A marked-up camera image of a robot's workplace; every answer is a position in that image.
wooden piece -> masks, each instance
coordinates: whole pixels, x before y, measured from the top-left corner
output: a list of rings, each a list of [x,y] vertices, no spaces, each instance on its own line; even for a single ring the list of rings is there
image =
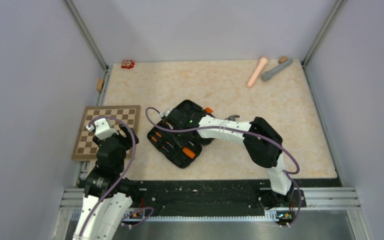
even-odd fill
[[[256,83],[258,76],[260,75],[261,71],[267,65],[268,62],[269,58],[267,56],[263,56],[262,58],[260,58],[257,68],[255,69],[254,73],[251,75],[248,80],[248,83],[246,84],[247,88],[250,89],[253,87],[253,85]]]
[[[283,56],[279,59],[279,61],[277,61],[279,64],[283,64],[284,62],[286,62],[288,60],[288,56]]]
[[[104,89],[104,79],[100,78],[96,84],[96,90],[100,93]]]

toy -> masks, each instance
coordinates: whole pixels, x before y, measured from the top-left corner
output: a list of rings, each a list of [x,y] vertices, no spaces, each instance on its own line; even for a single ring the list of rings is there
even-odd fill
[[[263,80],[263,82],[267,82],[267,81],[270,80],[274,75],[276,75],[278,72],[282,71],[282,70],[285,69],[287,66],[291,65],[291,63],[292,63],[293,61],[294,61],[294,60],[290,58],[290,59],[286,60],[285,62],[283,62],[282,64],[277,65],[277,66],[274,67],[273,69],[264,72],[264,73],[262,74],[262,76],[261,76],[261,80]]]
[[[102,92],[103,89],[104,89],[104,79],[100,78],[96,84],[96,90],[98,91],[98,93],[100,93]]]
[[[257,65],[254,73],[251,75],[251,77],[248,80],[248,83],[246,84],[247,88],[250,89],[253,87],[253,85],[256,83],[256,80],[257,80],[259,74],[261,73],[261,71],[267,65],[268,62],[269,62],[269,58],[267,56],[263,56],[262,58],[260,58],[259,63]]]
[[[121,63],[122,69],[132,69],[135,66],[135,61],[133,60],[123,60]]]
[[[288,60],[288,56],[283,56],[279,59],[279,61],[277,61],[279,64],[283,64],[284,62],[286,62],[286,60]]]

cable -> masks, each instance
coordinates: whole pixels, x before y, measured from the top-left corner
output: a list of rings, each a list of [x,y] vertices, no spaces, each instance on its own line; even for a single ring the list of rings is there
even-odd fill
[[[204,130],[204,129],[220,129],[220,126],[201,126],[201,127],[194,127],[194,128],[189,128],[189,129],[180,129],[180,130],[174,130],[174,129],[168,129],[168,128],[164,128],[164,127],[161,127],[161,126],[158,126],[156,123],[154,123],[150,116],[148,115],[148,110],[154,110],[156,111],[158,114],[160,114],[160,111],[158,109],[156,109],[155,107],[152,107],[152,106],[149,106],[145,109],[145,116],[146,116],[146,119],[148,119],[148,121],[154,126],[156,127],[157,129],[159,130],[162,130],[162,131],[166,131],[166,132],[169,132],[169,133],[187,133],[187,132],[193,132],[193,131],[197,131],[197,130]],[[260,138],[260,139],[263,139],[273,145],[275,145],[277,148],[279,148],[280,150],[282,150],[282,152],[284,152],[291,160],[292,162],[295,164],[295,167],[296,167],[296,171],[287,171],[287,170],[283,170],[283,172],[286,174],[287,178],[292,182],[292,184],[296,187],[296,189],[298,190],[298,195],[299,195],[299,202],[298,202],[298,209],[296,210],[296,214],[295,214],[295,218],[293,219],[293,221],[289,224],[289,227],[292,226],[292,224],[295,223],[295,221],[297,220],[298,218],[298,215],[300,215],[300,212],[301,212],[301,206],[302,206],[302,203],[303,203],[303,200],[302,200],[302,195],[301,195],[301,190],[300,190],[300,186],[298,186],[297,182],[295,180],[292,179],[292,177],[290,175],[295,175],[295,174],[298,174],[300,172],[300,165],[298,164],[297,160],[294,158],[294,156],[292,156],[292,154],[289,153],[288,150],[286,150],[282,145],[280,145],[279,143],[275,142],[274,140],[266,137],[266,136],[263,136],[261,134],[258,134],[258,133],[255,133],[255,132],[249,132],[249,131],[244,131],[244,130],[239,130],[239,129],[235,129],[235,128],[230,128],[230,127],[223,127],[223,130],[224,131],[231,131],[231,132],[236,132],[236,133],[241,133],[241,134],[246,134],[246,135],[251,135],[251,136],[254,136],[254,137],[257,137],[257,138]]]
[[[123,222],[123,220],[127,219],[128,217],[132,216],[133,214],[137,214],[141,211],[143,211],[143,214],[145,214],[145,210],[151,210],[150,214],[148,214],[148,216],[145,216],[144,219],[140,220],[138,223],[135,223],[133,225],[131,224],[125,224],[125,223],[120,223],[122,226],[126,226],[126,227],[129,227],[129,228],[134,228],[134,227],[137,227],[137,226],[140,226],[142,225],[145,220],[147,220],[153,213],[154,213],[154,208],[151,207],[151,206],[146,206],[146,207],[142,207],[142,208],[138,208],[136,209],[135,211],[132,211],[129,215],[127,216],[124,216],[121,221]]]
[[[127,173],[127,170],[129,170],[130,166],[132,165],[132,162],[133,162],[133,159],[135,158],[135,152],[136,152],[136,140],[135,140],[135,134],[133,133],[133,131],[130,129],[130,127],[124,123],[122,120],[119,120],[117,119],[116,117],[112,117],[112,116],[98,116],[98,117],[95,117],[95,118],[92,118],[89,123],[88,123],[88,126],[90,127],[92,125],[92,123],[98,119],[111,119],[111,120],[115,120],[116,122],[122,124],[124,127],[127,128],[127,131],[128,133],[130,134],[130,137],[131,137],[131,143],[132,143],[132,146],[131,146],[131,158],[130,160],[128,161],[128,164],[126,166],[126,168],[124,169],[124,171],[121,173],[120,177],[114,182],[114,184],[99,198],[98,202],[95,204],[95,206],[93,206],[92,210],[89,212],[89,215],[87,215],[86,219],[84,220],[84,223],[83,223],[83,226],[81,226],[81,229],[80,229],[80,232],[78,234],[79,237],[83,236],[83,232],[85,231],[85,228],[86,228],[86,225],[88,224],[89,220],[91,219],[92,217],[92,214],[95,212],[95,210],[97,209],[98,205],[108,196],[108,194],[110,194],[111,191],[114,190],[114,188],[120,183],[120,181],[122,180],[122,178],[126,175]]]

wooden chessboard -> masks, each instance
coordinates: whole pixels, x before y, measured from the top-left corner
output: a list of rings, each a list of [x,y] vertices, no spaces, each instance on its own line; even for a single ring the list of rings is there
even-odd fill
[[[83,118],[80,122],[77,140],[75,141],[74,150],[71,159],[75,161],[96,160],[98,146],[92,141],[93,132],[86,129],[89,121],[98,116],[111,116],[125,122],[129,127],[133,128],[133,132],[137,135],[139,128],[139,117],[141,114],[140,105],[122,105],[122,106],[88,106],[84,109]],[[112,128],[120,131],[119,124],[115,120],[110,119],[109,124]],[[131,157],[131,152],[126,152],[126,159]]]

red small box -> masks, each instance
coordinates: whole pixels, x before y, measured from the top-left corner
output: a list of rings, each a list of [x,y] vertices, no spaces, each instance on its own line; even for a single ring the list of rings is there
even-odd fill
[[[135,66],[135,61],[133,60],[123,60],[121,63],[122,69],[132,69]]]

